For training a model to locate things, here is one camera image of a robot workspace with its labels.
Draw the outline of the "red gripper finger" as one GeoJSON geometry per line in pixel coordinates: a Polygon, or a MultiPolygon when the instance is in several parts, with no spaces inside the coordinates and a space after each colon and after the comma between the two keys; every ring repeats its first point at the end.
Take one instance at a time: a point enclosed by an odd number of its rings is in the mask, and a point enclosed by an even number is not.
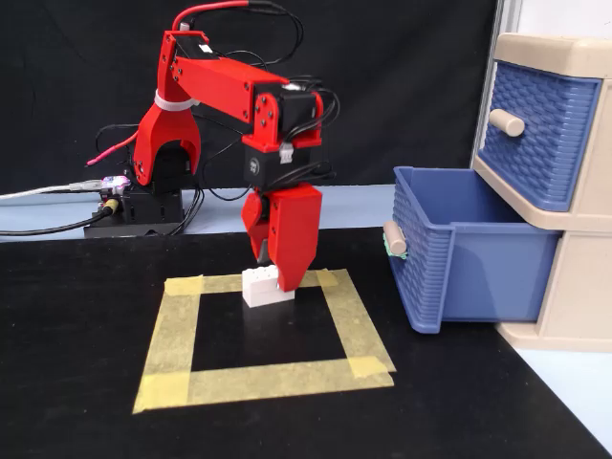
{"type": "Polygon", "coordinates": [[[317,252],[317,225],[281,224],[274,243],[274,264],[278,285],[284,292],[294,291],[313,262],[317,252]]]}
{"type": "Polygon", "coordinates": [[[258,264],[270,260],[267,248],[269,238],[270,201],[257,189],[248,194],[241,209],[241,219],[250,238],[251,249],[258,264]]]}

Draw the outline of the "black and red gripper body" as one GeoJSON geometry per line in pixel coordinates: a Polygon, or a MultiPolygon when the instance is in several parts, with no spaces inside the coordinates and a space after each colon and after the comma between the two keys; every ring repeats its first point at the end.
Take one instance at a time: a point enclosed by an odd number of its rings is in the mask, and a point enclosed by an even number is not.
{"type": "Polygon", "coordinates": [[[332,174],[330,164],[316,159],[310,148],[283,143],[274,150],[245,146],[244,176],[251,192],[242,207],[246,225],[278,225],[283,221],[315,221],[322,195],[312,186],[332,174]]]}

